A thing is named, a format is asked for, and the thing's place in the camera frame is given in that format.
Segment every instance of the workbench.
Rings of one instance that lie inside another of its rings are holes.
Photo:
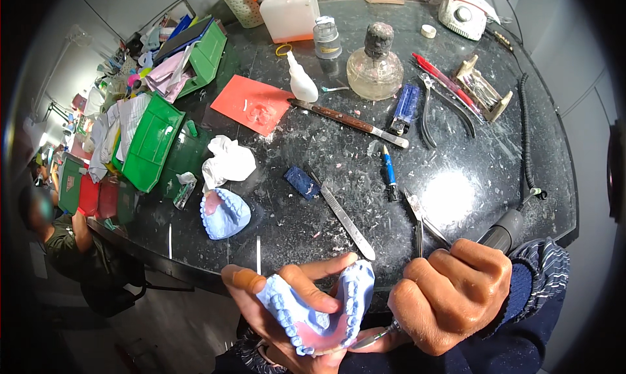
[[[478,54],[476,68],[500,94],[512,90],[513,99],[494,124],[480,124],[473,117],[476,138],[472,139],[457,115],[439,97],[431,96],[429,125],[438,144],[436,150],[427,148],[419,124],[414,123],[405,135],[409,148],[400,149],[301,109],[289,109],[276,130],[262,137],[213,111],[210,104],[233,73],[290,90],[289,66],[286,57],[275,55],[277,45],[272,44],[264,26],[244,29],[230,25],[226,27],[226,54],[215,81],[177,100],[175,106],[212,135],[227,135],[253,151],[257,169],[252,175],[244,182],[225,184],[250,206],[250,224],[229,239],[210,240],[199,215],[200,177],[184,211],[177,210],[171,199],[164,199],[155,188],[139,198],[135,219],[123,226],[125,232],[115,234],[94,221],[90,226],[153,268],[222,294],[226,291],[219,272],[226,264],[256,269],[257,237],[261,238],[261,270],[266,276],[285,264],[323,260],[347,251],[360,254],[322,197],[306,201],[283,178],[289,167],[304,167],[307,162],[320,179],[328,180],[339,203],[376,251],[371,311],[384,311],[389,290],[416,255],[408,204],[388,200],[380,155],[384,144],[399,188],[406,187],[419,196],[428,219],[450,241],[460,237],[477,240],[507,209],[517,207],[528,187],[521,159],[521,73],[512,54],[490,35],[471,41],[451,32],[437,21],[438,8],[419,0],[408,0],[403,6],[320,0],[319,6],[323,15],[335,18],[343,46],[341,56],[318,59],[313,41],[292,45],[296,59],[320,88],[348,84],[348,57],[363,46],[368,24],[382,21],[394,28],[391,50],[402,60],[405,83],[424,90],[412,52],[449,76],[462,60]],[[432,40],[420,34],[425,23],[437,29]],[[578,196],[567,136],[529,55],[514,36],[497,25],[493,28],[512,41],[521,68],[529,74],[526,90],[533,174],[537,185],[549,194],[543,201],[530,200],[524,208],[520,242],[551,236],[567,246],[578,236]],[[421,116],[423,96],[424,91],[416,119]],[[397,99],[373,103],[351,90],[320,91],[316,104],[350,115],[360,111],[361,120],[387,129]],[[425,255],[436,247],[441,245],[426,232]],[[319,286],[329,288],[331,283],[321,281]]]

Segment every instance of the dental plaster model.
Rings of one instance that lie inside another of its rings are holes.
[[[233,192],[216,188],[200,201],[200,217],[210,239],[231,237],[250,222],[250,207]]]
[[[339,276],[337,298],[344,306],[326,314],[305,304],[278,275],[267,278],[257,298],[291,338],[299,355],[323,355],[349,347],[356,341],[361,320],[372,300],[374,272],[367,260],[358,260]]]

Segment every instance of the hand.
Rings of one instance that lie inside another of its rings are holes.
[[[335,313],[341,308],[342,303],[318,290],[313,281],[340,273],[356,259],[355,253],[346,253],[331,260],[299,266],[287,265],[278,271],[278,275],[285,279],[310,307],[324,313]],[[346,350],[315,358],[295,353],[295,348],[291,345],[285,330],[255,296],[265,287],[266,279],[263,276],[251,269],[230,264],[222,270],[222,280],[250,327],[270,344],[267,350],[268,358],[295,374],[338,372]]]
[[[391,333],[354,352],[387,352],[413,340],[438,356],[487,326],[509,293],[511,260],[499,250],[459,239],[450,252],[412,260],[387,304],[408,335]],[[382,328],[365,330],[358,339]]]

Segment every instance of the blue sponge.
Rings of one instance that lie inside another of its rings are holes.
[[[310,200],[313,196],[317,195],[320,188],[319,185],[309,177],[302,169],[297,166],[292,166],[285,176],[286,180],[300,192],[305,199]]]

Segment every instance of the green shirt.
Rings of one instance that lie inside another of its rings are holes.
[[[93,245],[80,253],[74,238],[71,216],[65,214],[52,222],[54,233],[46,241],[50,264],[61,275],[78,283],[109,288],[116,284],[111,272],[110,259],[102,243],[93,237]]]

